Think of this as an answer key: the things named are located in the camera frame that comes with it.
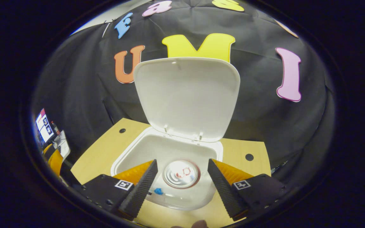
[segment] open white box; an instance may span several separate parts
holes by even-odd
[[[223,137],[232,118],[240,77],[230,63],[212,58],[164,58],[139,63],[134,71],[140,102],[151,127],[116,159],[111,175],[157,159],[158,174],[147,200],[179,210],[207,205],[215,186],[207,172],[209,158],[222,161]],[[189,160],[200,170],[198,182],[173,188],[162,178],[175,160]],[[163,194],[153,193],[161,188]]]

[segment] container lid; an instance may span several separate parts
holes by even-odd
[[[139,63],[133,77],[156,130],[208,143],[224,136],[240,86],[232,64],[214,58],[155,59]]]

